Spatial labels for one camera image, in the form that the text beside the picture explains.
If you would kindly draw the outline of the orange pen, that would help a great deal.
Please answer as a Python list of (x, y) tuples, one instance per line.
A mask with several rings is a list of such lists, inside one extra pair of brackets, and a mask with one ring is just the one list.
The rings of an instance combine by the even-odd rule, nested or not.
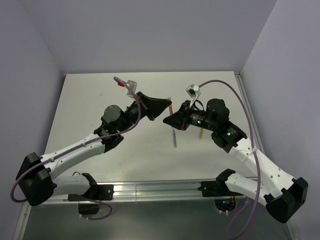
[(172, 114), (173, 114), (172, 105), (169, 106), (169, 114), (170, 114), (170, 116), (172, 116)]

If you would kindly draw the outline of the purple pen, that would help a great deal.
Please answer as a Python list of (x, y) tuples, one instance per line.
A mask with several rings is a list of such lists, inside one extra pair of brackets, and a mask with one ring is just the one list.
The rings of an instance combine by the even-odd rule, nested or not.
[(177, 137), (174, 129), (172, 129), (172, 138), (173, 138), (173, 146), (174, 148), (177, 148)]

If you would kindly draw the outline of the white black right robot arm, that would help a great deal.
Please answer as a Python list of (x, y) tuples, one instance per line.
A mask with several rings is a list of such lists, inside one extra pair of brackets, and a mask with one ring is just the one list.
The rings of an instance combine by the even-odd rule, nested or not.
[(163, 123), (181, 131), (189, 126), (211, 131), (211, 139), (219, 148), (260, 177), (261, 183), (258, 183), (241, 176), (235, 170), (226, 169), (214, 181), (201, 183), (199, 191), (203, 197), (237, 193), (253, 200), (258, 199), (275, 220), (287, 223), (306, 201), (309, 187), (307, 181), (302, 177), (294, 178), (259, 149), (252, 147), (247, 135), (229, 120), (229, 114), (222, 99), (209, 100), (205, 110), (190, 107), (190, 101), (186, 100)]

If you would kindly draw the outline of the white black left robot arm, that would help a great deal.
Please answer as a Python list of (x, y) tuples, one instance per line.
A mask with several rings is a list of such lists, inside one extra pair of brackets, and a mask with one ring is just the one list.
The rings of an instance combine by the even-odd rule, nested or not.
[(122, 110), (110, 105), (101, 117), (101, 125), (84, 139), (61, 150), (38, 156), (28, 154), (17, 173), (14, 187), (20, 187), (31, 206), (38, 206), (56, 195), (81, 195), (91, 200), (98, 193), (97, 182), (88, 173), (79, 177), (60, 179), (60, 175), (73, 166), (94, 156), (116, 148), (123, 140), (123, 134), (136, 127), (147, 117), (150, 121), (160, 116), (171, 100), (149, 97), (138, 92), (135, 101)]

